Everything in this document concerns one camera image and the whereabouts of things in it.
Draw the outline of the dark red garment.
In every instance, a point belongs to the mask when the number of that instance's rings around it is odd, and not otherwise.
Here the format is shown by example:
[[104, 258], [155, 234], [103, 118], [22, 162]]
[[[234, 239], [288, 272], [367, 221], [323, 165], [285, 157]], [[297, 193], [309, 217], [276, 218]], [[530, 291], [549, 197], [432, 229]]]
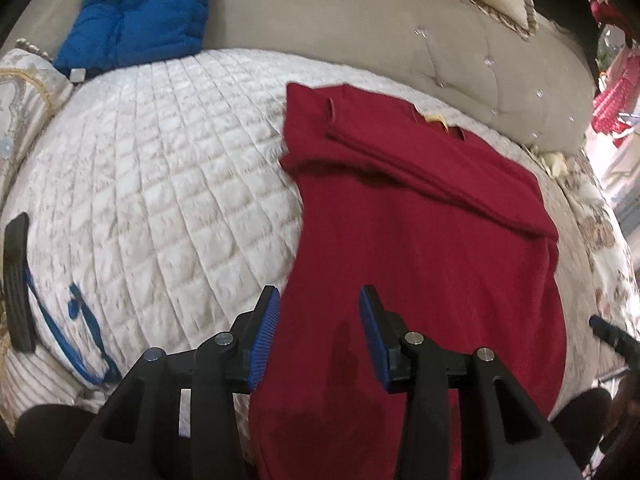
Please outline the dark red garment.
[[559, 235], [536, 177], [472, 132], [347, 84], [290, 84], [283, 136], [303, 226], [250, 398], [260, 476], [393, 477], [405, 399], [374, 374], [367, 284], [442, 348], [494, 350], [550, 414], [567, 342]]

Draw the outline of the red white hanging clothes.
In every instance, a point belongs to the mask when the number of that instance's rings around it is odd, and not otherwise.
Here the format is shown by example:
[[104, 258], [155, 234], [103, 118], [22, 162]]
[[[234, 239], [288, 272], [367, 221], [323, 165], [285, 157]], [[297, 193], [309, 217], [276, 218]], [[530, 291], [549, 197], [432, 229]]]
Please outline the red white hanging clothes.
[[639, 97], [639, 45], [611, 0], [589, 0], [589, 4], [599, 25], [613, 26], [624, 34], [623, 47], [605, 73], [604, 89], [593, 100], [591, 118], [592, 130], [610, 136], [619, 148], [631, 129], [620, 113], [631, 113]]

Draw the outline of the floral bed sheet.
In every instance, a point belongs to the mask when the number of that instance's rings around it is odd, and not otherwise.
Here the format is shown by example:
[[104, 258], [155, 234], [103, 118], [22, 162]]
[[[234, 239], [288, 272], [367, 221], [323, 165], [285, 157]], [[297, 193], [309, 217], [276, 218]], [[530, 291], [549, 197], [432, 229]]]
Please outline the floral bed sheet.
[[631, 250], [585, 153], [532, 151], [533, 160], [559, 185], [585, 244], [597, 311], [639, 336], [639, 286]]

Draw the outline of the white quilted bedspread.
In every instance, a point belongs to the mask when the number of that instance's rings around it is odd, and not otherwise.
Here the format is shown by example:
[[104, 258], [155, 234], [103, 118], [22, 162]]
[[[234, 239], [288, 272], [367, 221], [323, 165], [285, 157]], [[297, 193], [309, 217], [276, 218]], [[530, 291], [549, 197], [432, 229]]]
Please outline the white quilted bedspread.
[[352, 84], [442, 114], [528, 170], [495, 130], [356, 68], [261, 50], [115, 70], [74, 89], [32, 144], [1, 219], [28, 214], [37, 295], [96, 375], [188, 350], [284, 285], [302, 200], [280, 166], [285, 87]]

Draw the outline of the cream embroidered pillow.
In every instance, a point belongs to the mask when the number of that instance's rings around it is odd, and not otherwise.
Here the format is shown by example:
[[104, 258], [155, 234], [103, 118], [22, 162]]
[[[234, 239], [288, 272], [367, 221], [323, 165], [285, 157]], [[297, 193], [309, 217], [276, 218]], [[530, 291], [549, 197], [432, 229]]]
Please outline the cream embroidered pillow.
[[47, 52], [25, 39], [1, 58], [1, 203], [32, 144], [68, 101], [74, 85]]

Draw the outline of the beige tufted headboard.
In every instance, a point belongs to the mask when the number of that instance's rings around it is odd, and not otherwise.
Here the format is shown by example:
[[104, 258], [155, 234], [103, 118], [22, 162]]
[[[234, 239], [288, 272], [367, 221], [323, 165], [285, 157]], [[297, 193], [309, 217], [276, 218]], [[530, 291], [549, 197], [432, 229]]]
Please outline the beige tufted headboard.
[[[468, 0], [208, 0], [198, 53], [247, 48], [367, 70], [442, 100], [515, 143], [576, 154], [596, 96], [586, 0], [534, 0], [525, 40]], [[1, 47], [53, 62], [81, 0], [1, 0]]]

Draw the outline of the blue quilted cushion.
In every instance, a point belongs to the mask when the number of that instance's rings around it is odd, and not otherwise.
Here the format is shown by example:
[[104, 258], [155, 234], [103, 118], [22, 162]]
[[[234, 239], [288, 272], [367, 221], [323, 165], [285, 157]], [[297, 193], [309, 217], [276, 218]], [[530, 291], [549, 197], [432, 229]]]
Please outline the blue quilted cushion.
[[208, 0], [81, 0], [53, 66], [94, 77], [202, 50]]

